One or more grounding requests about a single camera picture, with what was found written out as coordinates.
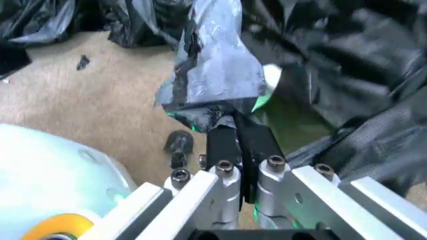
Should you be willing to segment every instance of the bolt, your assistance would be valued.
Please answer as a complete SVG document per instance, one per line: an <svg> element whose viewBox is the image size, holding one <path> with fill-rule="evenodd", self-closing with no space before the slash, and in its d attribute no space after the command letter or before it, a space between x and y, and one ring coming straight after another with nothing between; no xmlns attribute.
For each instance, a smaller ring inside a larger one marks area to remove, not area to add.
<svg viewBox="0 0 427 240"><path fill-rule="evenodd" d="M286 161L282 156L271 155L267 158L267 164L273 172L282 172L285 170Z"/></svg>
<svg viewBox="0 0 427 240"><path fill-rule="evenodd" d="M198 165L200 166L201 170L206 170L206 165L207 165L206 154L200 154L198 156Z"/></svg>
<svg viewBox="0 0 427 240"><path fill-rule="evenodd" d="M233 164L229 160L220 160L215 166L215 172L218 176L228 178L233 175Z"/></svg>
<svg viewBox="0 0 427 240"><path fill-rule="evenodd" d="M318 163L314 165L314 169L330 182L334 179L334 170L329 165Z"/></svg>
<svg viewBox="0 0 427 240"><path fill-rule="evenodd" d="M182 189L190 181L190 173L185 168L177 168L170 174L172 186L176 189Z"/></svg>

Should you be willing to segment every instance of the garbage bag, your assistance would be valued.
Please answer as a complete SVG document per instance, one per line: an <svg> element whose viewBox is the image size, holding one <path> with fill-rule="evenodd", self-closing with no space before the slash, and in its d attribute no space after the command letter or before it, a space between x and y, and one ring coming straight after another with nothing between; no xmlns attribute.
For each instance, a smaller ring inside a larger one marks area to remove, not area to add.
<svg viewBox="0 0 427 240"><path fill-rule="evenodd" d="M286 156L292 167L323 163L344 183L370 176L404 196L409 187L427 181L427 86L354 130Z"/></svg>
<svg viewBox="0 0 427 240"><path fill-rule="evenodd" d="M125 47L178 47L193 0L99 0L110 22L108 37Z"/></svg>
<svg viewBox="0 0 427 240"><path fill-rule="evenodd" d="M196 0L172 77L155 104L199 132L233 111L250 114L266 83L261 64L240 39L241 23L239 0Z"/></svg>
<svg viewBox="0 0 427 240"><path fill-rule="evenodd" d="M24 49L16 49L0 44L0 80L29 65L31 59Z"/></svg>
<svg viewBox="0 0 427 240"><path fill-rule="evenodd" d="M263 65L282 67L277 94L340 128L425 84L424 9L421 1L247 0L242 41Z"/></svg>
<svg viewBox="0 0 427 240"><path fill-rule="evenodd" d="M0 40L14 47L64 41L77 31L101 29L93 0L0 0Z"/></svg>
<svg viewBox="0 0 427 240"><path fill-rule="evenodd" d="M0 0L0 40L51 44L81 31L111 31L125 48L177 47L192 0Z"/></svg>

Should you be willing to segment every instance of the yellow wheel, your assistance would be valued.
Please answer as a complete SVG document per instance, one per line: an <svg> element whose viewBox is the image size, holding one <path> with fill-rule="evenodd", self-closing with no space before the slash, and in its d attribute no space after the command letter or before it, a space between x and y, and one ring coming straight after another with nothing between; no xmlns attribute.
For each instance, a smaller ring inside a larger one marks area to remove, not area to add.
<svg viewBox="0 0 427 240"><path fill-rule="evenodd" d="M40 222L21 239L42 240L55 234L65 234L71 236L71 239L79 238L93 225L94 224L84 216L65 213Z"/></svg>

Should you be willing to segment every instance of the floor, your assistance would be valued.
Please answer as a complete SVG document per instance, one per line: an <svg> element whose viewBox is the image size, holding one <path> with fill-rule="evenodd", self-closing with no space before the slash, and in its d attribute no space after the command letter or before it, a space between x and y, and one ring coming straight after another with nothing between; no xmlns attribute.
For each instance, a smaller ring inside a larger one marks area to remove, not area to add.
<svg viewBox="0 0 427 240"><path fill-rule="evenodd" d="M171 169L162 148L174 130L186 128L154 107L154 96L170 76L175 54L168 47L124 49L108 33L79 33L71 40L28 52L33 63L0 82L0 122L25 126L91 146L122 162L137 184L163 185ZM90 59L77 71L81 55ZM194 136L189 164L198 170L206 136ZM409 199L427 210L426 187ZM256 228L252 207L239 216L241 228Z"/></svg>

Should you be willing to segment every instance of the green light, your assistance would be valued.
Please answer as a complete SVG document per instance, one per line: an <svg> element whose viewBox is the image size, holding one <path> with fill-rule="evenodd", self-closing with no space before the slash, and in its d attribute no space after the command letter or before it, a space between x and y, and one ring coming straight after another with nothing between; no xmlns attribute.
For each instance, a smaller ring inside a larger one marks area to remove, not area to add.
<svg viewBox="0 0 427 240"><path fill-rule="evenodd" d="M256 207L253 208L253 218L255 221L258 221L258 211Z"/></svg>

